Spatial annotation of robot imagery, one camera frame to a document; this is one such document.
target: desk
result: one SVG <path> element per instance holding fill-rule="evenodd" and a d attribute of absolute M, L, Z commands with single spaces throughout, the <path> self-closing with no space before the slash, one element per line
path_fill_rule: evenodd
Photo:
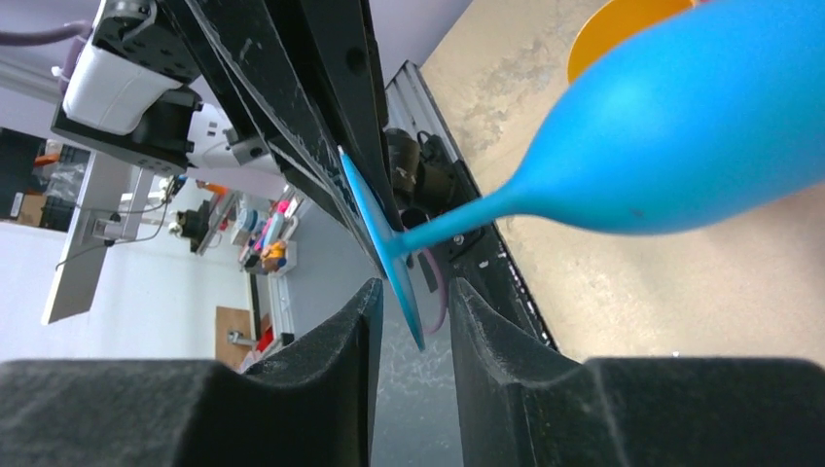
<path fill-rule="evenodd" d="M 482 192 L 518 166 L 604 0 L 475 0 L 421 67 Z M 825 364 L 825 187 L 655 238 L 499 222 L 562 352 L 783 355 Z"/>

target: cardboard box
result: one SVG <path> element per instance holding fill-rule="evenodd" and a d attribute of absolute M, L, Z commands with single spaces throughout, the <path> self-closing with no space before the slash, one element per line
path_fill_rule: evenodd
<path fill-rule="evenodd" d="M 43 208 L 46 207 L 46 197 L 43 195 L 25 195 L 19 204 L 18 224 L 31 227 L 40 227 L 43 218 Z"/>

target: wine glass stem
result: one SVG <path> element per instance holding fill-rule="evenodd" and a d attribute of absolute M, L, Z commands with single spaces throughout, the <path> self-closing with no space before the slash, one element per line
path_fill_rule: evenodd
<path fill-rule="evenodd" d="M 513 214 L 509 212 L 506 201 L 506 197 L 499 196 L 499 192 L 474 199 L 395 237 L 389 244 L 389 250 L 394 256 L 411 253 Z"/>

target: wine glass base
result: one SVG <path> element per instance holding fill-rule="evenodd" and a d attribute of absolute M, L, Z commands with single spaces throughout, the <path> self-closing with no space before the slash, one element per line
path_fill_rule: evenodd
<path fill-rule="evenodd" d="M 367 225 L 367 232 L 376 247 L 381 266 L 386 272 L 389 285 L 395 296 L 398 297 L 401 311 L 410 327 L 410 333 L 418 345 L 419 350 L 424 350 L 424 332 L 421 329 L 421 317 L 418 314 L 418 303 L 415 301 L 413 283 L 410 281 L 410 272 L 405 263 L 405 254 L 393 252 L 390 248 L 391 241 L 401 233 L 394 231 L 384 217 L 384 213 L 378 205 L 376 197 L 367 186 L 361 173 L 355 168 L 355 164 L 346 154 L 341 154 L 343 173 L 346 181 L 355 196 L 355 204 L 361 212 L 364 224 Z"/>

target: colorful object on shelf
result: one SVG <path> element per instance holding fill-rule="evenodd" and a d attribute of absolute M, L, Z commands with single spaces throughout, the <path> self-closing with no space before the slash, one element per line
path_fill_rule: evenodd
<path fill-rule="evenodd" d="M 264 272 L 277 272 L 286 266 L 286 249 L 286 242 L 280 240 L 264 247 L 261 253 L 261 264 Z"/>
<path fill-rule="evenodd" d="M 267 224 L 264 226 L 261 236 L 258 238 L 258 242 L 255 244 L 255 250 L 259 251 L 265 246 L 273 243 L 280 235 L 283 225 L 284 215 L 280 212 L 275 212 L 272 214 L 272 217 L 269 218 Z"/>
<path fill-rule="evenodd" d="M 219 197 L 223 197 L 229 192 L 227 187 L 215 185 L 214 183 L 201 182 L 200 180 L 196 181 L 196 185 L 198 188 L 212 192 Z"/>
<path fill-rule="evenodd" d="M 230 231 L 230 242 L 232 245 L 245 246 L 250 241 L 250 233 L 240 229 L 237 225 L 233 225 Z"/>
<path fill-rule="evenodd" d="M 567 82 L 628 37 L 697 5 L 695 0 L 611 0 L 579 31 L 567 59 Z"/>
<path fill-rule="evenodd" d="M 58 161 L 60 161 L 60 153 L 44 154 L 43 156 L 34 158 L 34 166 L 42 167 Z"/>
<path fill-rule="evenodd" d="M 727 0 L 642 31 L 576 80 L 501 188 L 403 234 L 342 154 L 418 347 L 412 251 L 517 214 L 682 232 L 825 179 L 823 24 L 821 0 Z"/>
<path fill-rule="evenodd" d="M 274 341 L 275 333 L 272 330 L 272 327 L 268 326 L 267 329 L 264 331 L 264 335 L 261 336 L 261 339 L 258 341 L 258 345 L 255 346 L 255 350 L 258 350 L 259 352 L 263 353 L 265 350 L 267 350 L 267 347 L 269 347 L 269 345 Z"/>
<path fill-rule="evenodd" d="M 252 235 L 259 234 L 267 224 L 268 216 L 265 211 L 242 208 L 237 212 L 234 224 L 241 230 Z"/>

